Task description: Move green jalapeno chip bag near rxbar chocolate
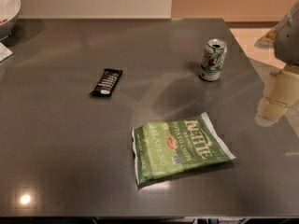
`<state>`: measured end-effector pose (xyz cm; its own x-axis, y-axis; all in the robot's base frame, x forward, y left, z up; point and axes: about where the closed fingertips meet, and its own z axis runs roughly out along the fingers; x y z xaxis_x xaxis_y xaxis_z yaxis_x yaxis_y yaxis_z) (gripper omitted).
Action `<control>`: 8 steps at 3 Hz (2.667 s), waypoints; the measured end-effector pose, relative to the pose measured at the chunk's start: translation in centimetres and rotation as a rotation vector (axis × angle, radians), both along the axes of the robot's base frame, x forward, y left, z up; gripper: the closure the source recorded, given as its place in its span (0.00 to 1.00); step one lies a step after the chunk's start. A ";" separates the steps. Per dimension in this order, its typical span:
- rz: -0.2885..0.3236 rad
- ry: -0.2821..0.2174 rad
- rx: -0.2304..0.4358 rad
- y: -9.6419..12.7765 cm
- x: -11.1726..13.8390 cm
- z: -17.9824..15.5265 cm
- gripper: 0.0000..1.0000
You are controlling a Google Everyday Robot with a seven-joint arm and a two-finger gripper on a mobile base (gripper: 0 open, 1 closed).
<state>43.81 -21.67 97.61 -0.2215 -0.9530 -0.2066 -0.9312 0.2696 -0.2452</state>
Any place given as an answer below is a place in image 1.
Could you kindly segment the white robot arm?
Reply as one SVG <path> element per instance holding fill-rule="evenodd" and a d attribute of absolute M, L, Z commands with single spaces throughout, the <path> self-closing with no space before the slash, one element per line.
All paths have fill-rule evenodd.
<path fill-rule="evenodd" d="M 255 117 L 263 127 L 272 126 L 299 100 L 299 2 L 279 22 L 274 52 L 285 66 L 264 86 Z"/>

